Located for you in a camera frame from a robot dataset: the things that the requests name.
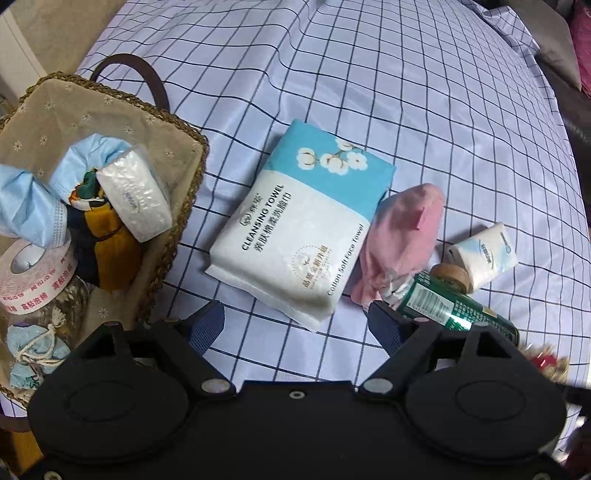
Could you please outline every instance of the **grid pattern fabric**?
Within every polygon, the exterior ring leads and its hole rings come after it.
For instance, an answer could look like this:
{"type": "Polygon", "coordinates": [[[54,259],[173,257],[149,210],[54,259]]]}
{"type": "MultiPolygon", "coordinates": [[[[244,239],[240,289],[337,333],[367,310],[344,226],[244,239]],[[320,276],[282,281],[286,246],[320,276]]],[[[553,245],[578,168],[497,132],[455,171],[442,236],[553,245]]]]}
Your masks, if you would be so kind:
{"type": "MultiPolygon", "coordinates": [[[[165,82],[171,110],[211,145],[154,315],[185,318],[210,299],[223,302],[226,327],[205,357],[237,387],[245,379],[359,385],[386,360],[347,294],[311,333],[204,273],[216,234],[300,118],[395,161],[391,194],[426,182],[442,189],[432,263],[450,243],[504,222],[519,265],[474,297],[510,318],[526,342],[569,356],[570,382],[583,383],[590,244],[537,48],[513,11],[471,0],[129,1],[79,73],[90,76],[111,54],[143,57],[165,82]]],[[[101,81],[152,101],[128,67],[108,67],[101,81]]],[[[575,416],[569,409],[563,437],[575,416]]]]}

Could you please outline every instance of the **tape roll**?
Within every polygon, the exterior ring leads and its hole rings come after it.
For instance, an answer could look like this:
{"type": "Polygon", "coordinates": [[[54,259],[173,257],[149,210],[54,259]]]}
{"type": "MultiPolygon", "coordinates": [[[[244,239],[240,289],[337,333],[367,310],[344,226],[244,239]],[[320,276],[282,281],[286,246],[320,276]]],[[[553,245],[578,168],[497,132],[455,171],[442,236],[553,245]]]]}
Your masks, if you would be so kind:
{"type": "Polygon", "coordinates": [[[77,261],[70,237],[58,248],[43,249],[24,239],[0,257],[0,303],[14,315],[49,304],[74,276],[77,261]]]}
{"type": "Polygon", "coordinates": [[[458,265],[440,263],[431,269],[430,274],[453,291],[466,294],[470,290],[470,275],[458,265]]]}

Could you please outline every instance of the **cotton flower print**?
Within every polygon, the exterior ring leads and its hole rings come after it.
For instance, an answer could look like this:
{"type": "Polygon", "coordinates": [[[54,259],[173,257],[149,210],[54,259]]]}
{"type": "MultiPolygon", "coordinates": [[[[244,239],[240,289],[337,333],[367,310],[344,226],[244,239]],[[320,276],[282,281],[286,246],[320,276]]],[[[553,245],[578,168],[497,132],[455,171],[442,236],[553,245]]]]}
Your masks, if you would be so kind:
{"type": "Polygon", "coordinates": [[[351,142],[348,142],[346,140],[343,140],[342,138],[335,138],[336,140],[336,144],[339,147],[339,150],[343,151],[343,152],[349,152],[351,150],[353,150],[354,148],[359,148],[357,145],[353,145],[351,142]]]}
{"type": "Polygon", "coordinates": [[[326,170],[329,172],[336,173],[338,175],[345,175],[349,170],[349,165],[347,162],[341,160],[337,155],[330,153],[325,153],[320,157],[320,165],[326,168],[326,170]]]}
{"type": "Polygon", "coordinates": [[[345,175],[351,170],[367,170],[367,158],[363,150],[342,138],[335,138],[337,151],[320,156],[311,148],[303,147],[297,151],[296,159],[302,170],[312,170],[317,163],[331,173],[345,175]]]}
{"type": "Polygon", "coordinates": [[[297,164],[302,170],[312,170],[316,165],[316,154],[311,148],[301,148],[297,151],[297,164]]]}
{"type": "Polygon", "coordinates": [[[351,167],[353,170],[368,169],[368,159],[365,158],[365,155],[359,152],[348,152],[347,163],[349,164],[349,167],[351,167]]]}

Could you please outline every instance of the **blue face mask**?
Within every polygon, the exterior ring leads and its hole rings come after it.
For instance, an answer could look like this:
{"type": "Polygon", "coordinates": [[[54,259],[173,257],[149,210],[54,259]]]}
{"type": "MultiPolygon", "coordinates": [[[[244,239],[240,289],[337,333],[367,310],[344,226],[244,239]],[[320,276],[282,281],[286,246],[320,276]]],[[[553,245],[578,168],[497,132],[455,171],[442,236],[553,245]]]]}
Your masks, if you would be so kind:
{"type": "Polygon", "coordinates": [[[43,247],[60,247],[66,241],[70,194],[91,168],[102,168],[130,145],[125,140],[93,134],[72,145],[47,188],[33,174],[0,164],[0,235],[24,238],[43,247]]]}
{"type": "Polygon", "coordinates": [[[66,241],[66,205],[33,174],[0,165],[0,231],[43,248],[66,241]]]}
{"type": "Polygon", "coordinates": [[[84,178],[84,174],[107,166],[131,145],[125,140],[93,134],[72,145],[47,183],[64,202],[84,178]]]}

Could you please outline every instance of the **pink cloth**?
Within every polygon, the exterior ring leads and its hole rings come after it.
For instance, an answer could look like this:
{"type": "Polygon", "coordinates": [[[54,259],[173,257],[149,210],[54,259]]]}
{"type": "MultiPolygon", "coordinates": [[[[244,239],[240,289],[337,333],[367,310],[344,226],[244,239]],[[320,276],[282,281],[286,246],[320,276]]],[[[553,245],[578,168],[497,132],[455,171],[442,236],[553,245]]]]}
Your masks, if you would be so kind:
{"type": "Polygon", "coordinates": [[[573,19],[570,22],[570,36],[579,62],[582,90],[591,98],[591,7],[581,0],[574,4],[573,19]]]}
{"type": "Polygon", "coordinates": [[[443,214],[443,193],[430,183],[405,190],[379,206],[359,254],[362,278],[351,300],[368,307],[388,285],[386,271],[417,273],[427,266],[443,214]]]}

